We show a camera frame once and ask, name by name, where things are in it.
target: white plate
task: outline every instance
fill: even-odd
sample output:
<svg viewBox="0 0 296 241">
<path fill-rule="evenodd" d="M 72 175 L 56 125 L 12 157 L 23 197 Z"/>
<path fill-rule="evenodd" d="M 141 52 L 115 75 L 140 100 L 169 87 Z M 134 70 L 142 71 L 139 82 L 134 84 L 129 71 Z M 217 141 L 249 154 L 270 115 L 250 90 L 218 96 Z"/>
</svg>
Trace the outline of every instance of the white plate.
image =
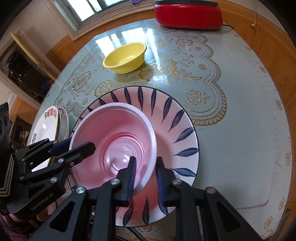
<svg viewBox="0 0 296 241">
<path fill-rule="evenodd" d="M 44 140 L 46 138 L 48 138 L 50 141 L 54 141 L 57 135 L 58 120 L 58 109 L 55 106 L 49 107 L 39 118 L 37 125 L 33 130 L 30 144 Z M 39 169 L 45 168 L 48 162 L 49 159 L 32 169 L 32 171 L 34 172 Z"/>
<path fill-rule="evenodd" d="M 63 141 L 69 138 L 69 117 L 64 108 L 58 108 L 59 111 L 59 134 L 58 141 Z"/>
</svg>

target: purple object on windowsill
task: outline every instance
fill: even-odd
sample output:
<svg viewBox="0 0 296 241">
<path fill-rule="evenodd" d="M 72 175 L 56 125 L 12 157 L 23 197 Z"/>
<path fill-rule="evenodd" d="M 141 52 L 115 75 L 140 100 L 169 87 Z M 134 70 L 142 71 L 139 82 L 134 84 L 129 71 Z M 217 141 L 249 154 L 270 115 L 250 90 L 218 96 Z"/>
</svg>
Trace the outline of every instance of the purple object on windowsill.
<svg viewBox="0 0 296 241">
<path fill-rule="evenodd" d="M 146 1 L 146 0 L 131 0 L 131 3 L 136 4 L 136 3 L 144 2 L 144 1 Z"/>
</svg>

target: pink plastic bowl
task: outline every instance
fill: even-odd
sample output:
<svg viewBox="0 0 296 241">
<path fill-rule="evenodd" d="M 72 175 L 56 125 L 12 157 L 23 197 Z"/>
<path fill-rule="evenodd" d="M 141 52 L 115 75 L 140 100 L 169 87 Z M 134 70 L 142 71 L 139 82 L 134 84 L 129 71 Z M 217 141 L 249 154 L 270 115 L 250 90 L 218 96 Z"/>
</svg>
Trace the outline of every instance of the pink plastic bowl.
<svg viewBox="0 0 296 241">
<path fill-rule="evenodd" d="M 126 103 L 110 103 L 91 111 L 75 130 L 70 150 L 87 141 L 96 145 L 95 153 L 72 167 L 78 186 L 100 187 L 127 167 L 136 157 L 134 195 L 148 183 L 154 171 L 157 145 L 153 127 L 142 111 Z"/>
</svg>

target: red device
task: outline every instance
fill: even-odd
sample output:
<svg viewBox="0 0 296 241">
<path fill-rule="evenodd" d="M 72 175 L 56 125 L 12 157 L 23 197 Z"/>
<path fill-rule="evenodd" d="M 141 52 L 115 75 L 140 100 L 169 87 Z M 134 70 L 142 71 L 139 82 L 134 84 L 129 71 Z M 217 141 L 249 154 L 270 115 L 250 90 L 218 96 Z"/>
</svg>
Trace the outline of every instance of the red device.
<svg viewBox="0 0 296 241">
<path fill-rule="evenodd" d="M 202 0 L 156 0 L 155 18 L 163 26 L 200 30 L 220 29 L 222 12 L 218 3 Z"/>
</svg>

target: glass tabletop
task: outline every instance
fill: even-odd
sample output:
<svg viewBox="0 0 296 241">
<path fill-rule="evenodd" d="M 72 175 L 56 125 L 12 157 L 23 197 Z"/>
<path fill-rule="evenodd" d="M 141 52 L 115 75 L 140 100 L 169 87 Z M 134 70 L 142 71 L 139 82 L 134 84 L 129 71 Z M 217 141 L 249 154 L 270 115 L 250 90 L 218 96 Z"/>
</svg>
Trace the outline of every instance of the glass tabletop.
<svg viewBox="0 0 296 241">
<path fill-rule="evenodd" d="M 145 63 L 139 69 L 116 74 L 103 67 L 111 51 L 131 42 L 147 45 Z M 32 130 L 54 105 L 65 108 L 72 131 L 95 99 L 132 85 L 168 93 L 189 114 L 200 143 L 194 186 L 215 187 L 261 237 L 272 235 L 289 195 L 290 130 L 272 78 L 247 43 L 228 27 L 213 32 L 177 30 L 160 26 L 155 19 L 102 33 L 62 71 Z M 150 240 L 172 239 L 173 218 L 169 215 L 138 228 L 139 232 Z M 125 228 L 119 229 L 123 238 L 133 238 Z"/>
</svg>

